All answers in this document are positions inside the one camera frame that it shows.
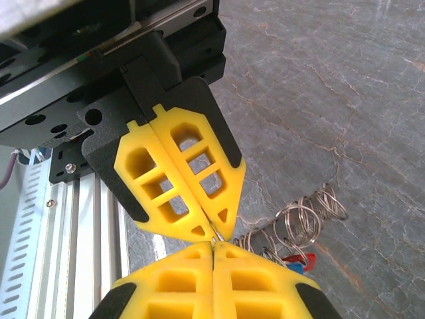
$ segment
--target bolt head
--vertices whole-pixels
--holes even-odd
[[[48,207],[48,208],[51,208],[51,207],[53,207],[54,206],[54,204],[55,204],[56,202],[53,200],[53,199],[49,199],[48,201],[47,201],[47,203],[46,203],[46,206]]]
[[[74,173],[76,171],[76,169],[77,169],[77,166],[73,163],[68,163],[65,166],[65,170],[68,174]]]

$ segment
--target gripper jaw pad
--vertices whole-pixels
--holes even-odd
[[[214,252],[213,299],[216,319],[312,319],[297,284],[318,285],[300,274],[219,242]]]
[[[149,216],[148,222],[136,225],[183,241],[210,241],[214,232],[202,207],[152,127],[135,121],[127,126],[114,169]]]
[[[120,298],[108,297],[120,291]],[[115,300],[119,306],[108,303]],[[213,256],[210,242],[182,251],[119,279],[90,319],[213,319]]]
[[[205,214],[230,240],[246,171],[244,159],[238,167],[231,166],[204,114],[178,107],[165,111],[160,104],[153,110],[157,114],[150,121],[153,131]],[[187,146],[185,142],[194,143]],[[205,163],[200,170],[192,165],[197,159]]]

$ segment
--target coiled wire spring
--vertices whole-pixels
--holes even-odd
[[[286,236],[281,238],[277,230],[278,221],[284,219]],[[242,249],[256,253],[251,245],[252,236],[263,234],[269,247],[263,247],[257,253],[284,267],[286,263],[279,257],[279,252],[287,248],[289,254],[294,251],[301,255],[305,265],[308,265],[307,256],[302,249],[312,245],[323,229],[323,222],[328,219],[344,221],[348,218],[344,206],[336,199],[333,188],[328,184],[315,191],[312,195],[301,197],[278,211],[276,217],[261,227],[254,228],[247,234],[233,239],[233,243]],[[266,227],[272,228],[272,234],[266,232]],[[282,246],[278,249],[276,241]]]

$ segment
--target red plastic piece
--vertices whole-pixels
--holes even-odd
[[[308,265],[307,266],[305,265],[305,262],[304,262],[303,257],[301,255],[288,256],[288,257],[282,258],[282,260],[287,261],[289,263],[301,263],[305,266],[304,271],[311,271],[311,270],[313,270],[314,265],[316,264],[317,257],[313,253],[308,253],[308,254],[305,254],[305,255],[307,256],[307,259],[308,259]]]

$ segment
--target gray marble surface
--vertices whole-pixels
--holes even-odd
[[[309,276],[344,318],[423,318],[425,3],[223,0],[220,16],[211,87],[248,165],[235,235],[330,181],[350,218],[326,222]],[[129,245],[135,270],[187,244],[129,222]]]

